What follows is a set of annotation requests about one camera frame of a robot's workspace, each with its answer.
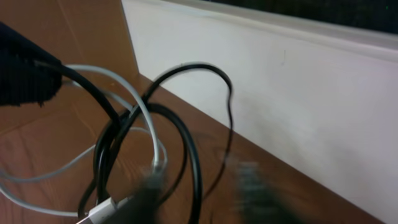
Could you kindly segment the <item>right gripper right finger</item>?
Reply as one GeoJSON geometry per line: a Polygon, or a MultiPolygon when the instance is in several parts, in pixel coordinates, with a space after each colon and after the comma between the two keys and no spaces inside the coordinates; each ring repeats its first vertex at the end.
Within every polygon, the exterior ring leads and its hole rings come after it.
{"type": "Polygon", "coordinates": [[[237,209],[245,224],[303,224],[261,177],[257,164],[236,162],[237,209]]]}

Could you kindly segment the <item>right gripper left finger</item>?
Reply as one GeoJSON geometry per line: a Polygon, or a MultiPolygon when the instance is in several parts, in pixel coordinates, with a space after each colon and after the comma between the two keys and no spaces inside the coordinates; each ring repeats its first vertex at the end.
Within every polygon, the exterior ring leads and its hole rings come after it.
{"type": "Polygon", "coordinates": [[[132,197],[107,218],[105,224],[157,224],[164,176],[163,169],[147,174],[132,197]]]}

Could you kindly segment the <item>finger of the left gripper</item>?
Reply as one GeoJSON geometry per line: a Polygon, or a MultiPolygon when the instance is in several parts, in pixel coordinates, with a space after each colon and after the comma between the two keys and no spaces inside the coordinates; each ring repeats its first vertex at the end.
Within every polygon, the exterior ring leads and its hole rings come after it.
{"type": "Polygon", "coordinates": [[[61,61],[1,23],[1,105],[20,106],[53,98],[62,85],[62,74],[39,65],[61,61]]]}

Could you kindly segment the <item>wooden side board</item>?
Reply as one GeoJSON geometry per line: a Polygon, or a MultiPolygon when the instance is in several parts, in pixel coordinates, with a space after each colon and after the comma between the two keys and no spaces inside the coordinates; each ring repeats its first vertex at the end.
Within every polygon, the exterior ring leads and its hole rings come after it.
{"type": "MultiPolygon", "coordinates": [[[[129,82],[139,74],[121,1],[1,0],[1,22],[65,64],[107,68],[129,82]]],[[[66,86],[43,107],[2,107],[1,132],[33,121],[48,122],[61,111],[73,115],[70,125],[94,136],[108,120],[91,96],[66,86]]]]}

